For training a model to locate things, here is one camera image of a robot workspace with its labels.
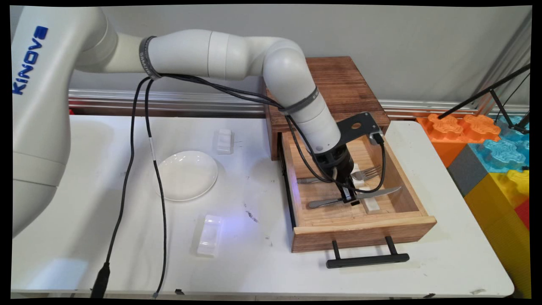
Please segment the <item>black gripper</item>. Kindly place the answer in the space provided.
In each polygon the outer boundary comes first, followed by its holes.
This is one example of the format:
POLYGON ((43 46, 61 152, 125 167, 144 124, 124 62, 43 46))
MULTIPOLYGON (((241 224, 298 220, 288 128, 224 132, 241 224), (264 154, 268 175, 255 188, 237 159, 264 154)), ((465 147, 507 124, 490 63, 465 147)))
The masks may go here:
POLYGON ((340 186, 340 192, 344 203, 349 203, 351 206, 360 204, 357 197, 358 192, 355 191, 356 186, 351 178, 354 161, 346 144, 338 145, 327 152, 316 154, 313 159, 322 174, 322 178, 325 178, 327 181, 335 180, 342 185, 340 186))

